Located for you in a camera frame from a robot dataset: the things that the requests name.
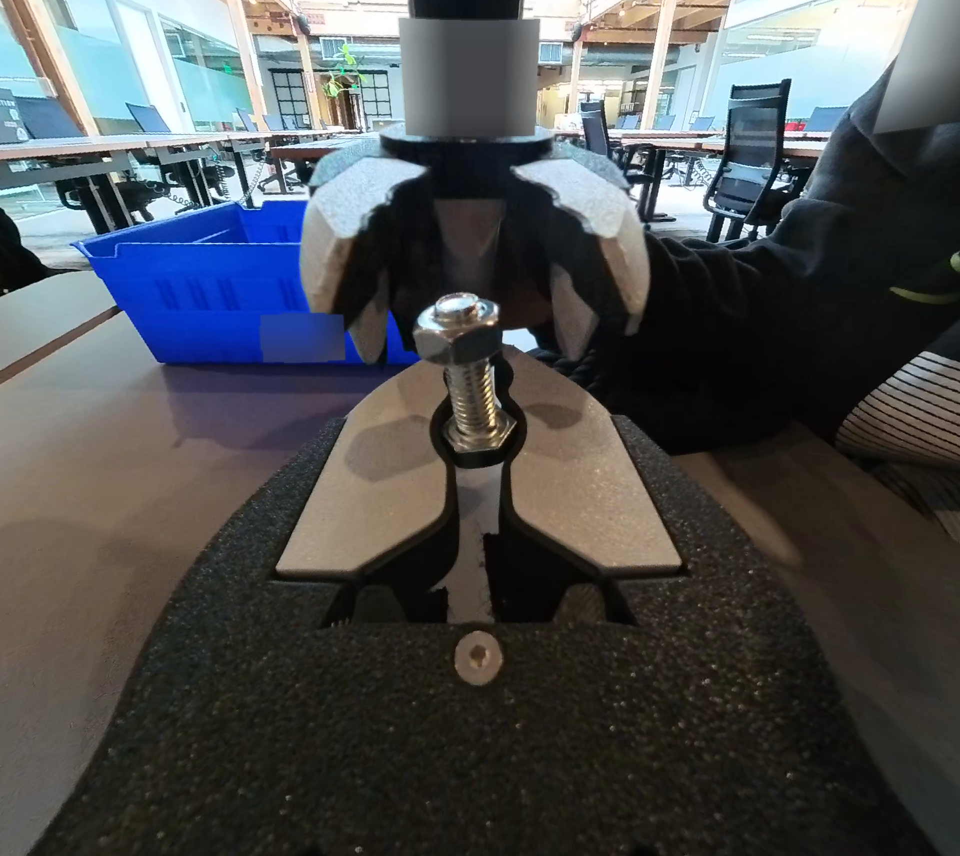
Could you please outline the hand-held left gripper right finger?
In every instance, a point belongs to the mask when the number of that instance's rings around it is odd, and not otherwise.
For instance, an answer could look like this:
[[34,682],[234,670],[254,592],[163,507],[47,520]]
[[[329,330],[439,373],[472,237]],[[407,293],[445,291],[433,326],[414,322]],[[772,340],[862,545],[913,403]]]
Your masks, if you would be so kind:
[[592,575],[678,574],[682,559],[610,413],[532,356],[512,346],[503,355],[525,420],[509,465],[521,526]]

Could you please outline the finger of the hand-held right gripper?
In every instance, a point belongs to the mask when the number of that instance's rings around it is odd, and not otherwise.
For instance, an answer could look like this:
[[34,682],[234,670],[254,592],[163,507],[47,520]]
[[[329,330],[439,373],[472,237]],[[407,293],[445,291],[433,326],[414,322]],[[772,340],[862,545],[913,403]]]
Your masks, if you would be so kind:
[[334,151],[310,182],[299,273],[308,307],[339,315],[363,362],[387,353],[391,310],[409,318],[431,283],[426,166],[385,151]]
[[551,149],[511,169],[511,244],[519,278],[544,308],[561,354],[579,360],[598,330],[639,331],[651,286],[645,234],[628,184],[607,157]]

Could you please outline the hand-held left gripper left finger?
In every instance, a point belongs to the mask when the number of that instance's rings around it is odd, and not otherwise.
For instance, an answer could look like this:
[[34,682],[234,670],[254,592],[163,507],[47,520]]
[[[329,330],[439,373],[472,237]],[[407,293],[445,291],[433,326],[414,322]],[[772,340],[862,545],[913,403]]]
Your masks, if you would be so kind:
[[276,563],[278,576],[370,576],[457,517],[455,471],[434,425],[447,396],[441,369],[421,361],[354,406]]

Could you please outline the silver hex nut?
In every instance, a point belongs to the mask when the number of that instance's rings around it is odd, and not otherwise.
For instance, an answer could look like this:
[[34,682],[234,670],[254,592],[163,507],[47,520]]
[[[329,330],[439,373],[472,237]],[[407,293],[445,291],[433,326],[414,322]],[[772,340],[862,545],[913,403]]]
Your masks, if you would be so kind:
[[462,413],[454,413],[442,428],[444,440],[458,457],[489,457],[499,453],[514,434],[516,420],[502,409],[491,419],[469,421]]

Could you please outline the blue plastic bin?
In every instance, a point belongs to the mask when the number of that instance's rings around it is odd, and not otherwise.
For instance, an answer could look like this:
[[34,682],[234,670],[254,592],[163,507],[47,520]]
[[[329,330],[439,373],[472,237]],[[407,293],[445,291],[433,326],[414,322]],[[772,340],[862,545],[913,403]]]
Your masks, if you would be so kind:
[[158,362],[360,365],[344,324],[308,309],[305,210],[226,203],[74,246]]

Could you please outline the silver hex bolt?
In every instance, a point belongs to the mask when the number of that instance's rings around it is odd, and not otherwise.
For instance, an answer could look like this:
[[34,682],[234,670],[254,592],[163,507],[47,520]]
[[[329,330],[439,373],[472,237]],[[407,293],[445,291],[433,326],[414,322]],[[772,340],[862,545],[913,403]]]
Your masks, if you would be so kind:
[[439,297],[416,319],[414,347],[442,369],[451,416],[480,421],[501,409],[491,364],[502,348],[497,303],[463,291]]

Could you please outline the person's right forearm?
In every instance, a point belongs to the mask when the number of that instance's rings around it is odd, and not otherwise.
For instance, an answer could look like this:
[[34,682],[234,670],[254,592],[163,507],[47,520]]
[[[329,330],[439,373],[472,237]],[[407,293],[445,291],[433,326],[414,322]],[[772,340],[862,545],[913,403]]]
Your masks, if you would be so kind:
[[731,249],[646,238],[633,336],[598,334],[590,389],[670,454],[763,439],[792,420],[826,438],[856,404],[839,311],[848,206],[803,198],[771,238]]

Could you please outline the long wooden office desk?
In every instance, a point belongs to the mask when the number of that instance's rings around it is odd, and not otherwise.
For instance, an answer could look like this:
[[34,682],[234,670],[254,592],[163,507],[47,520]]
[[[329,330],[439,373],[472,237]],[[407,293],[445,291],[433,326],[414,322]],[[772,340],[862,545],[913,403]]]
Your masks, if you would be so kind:
[[336,148],[358,130],[335,126],[320,130],[267,132],[203,132],[197,134],[139,134],[30,140],[3,144],[2,190],[67,183],[77,190],[80,209],[99,234],[131,227],[135,220],[122,197],[115,174],[133,174],[143,158],[161,174],[173,174],[195,208],[211,205],[204,164],[224,160],[235,170],[242,196],[250,193],[243,154],[261,151],[264,161],[280,164],[301,158],[302,144],[318,142],[324,150]]
[[[650,177],[649,188],[642,191],[639,203],[638,211],[642,222],[653,224],[656,221],[670,220],[668,215],[655,212],[659,191],[665,177],[667,157],[681,155],[700,158],[716,155],[720,161],[725,145],[725,135],[706,131],[676,133],[662,130],[618,130],[614,132],[611,138],[613,147],[623,149],[624,154],[627,150],[633,149],[631,164],[642,169]],[[829,131],[791,131],[789,126],[785,126],[784,162],[774,187],[781,189],[790,186],[790,201],[801,195],[830,136]],[[714,175],[707,181],[704,193]]]

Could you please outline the green potted plant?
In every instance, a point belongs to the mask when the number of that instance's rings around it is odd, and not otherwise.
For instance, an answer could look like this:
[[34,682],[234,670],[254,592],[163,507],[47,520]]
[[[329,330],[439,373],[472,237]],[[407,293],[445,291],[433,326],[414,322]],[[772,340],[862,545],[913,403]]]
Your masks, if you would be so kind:
[[366,76],[359,69],[359,64],[348,43],[343,42],[335,50],[331,50],[328,69],[328,81],[323,84],[324,93],[336,100],[342,93],[358,92]]

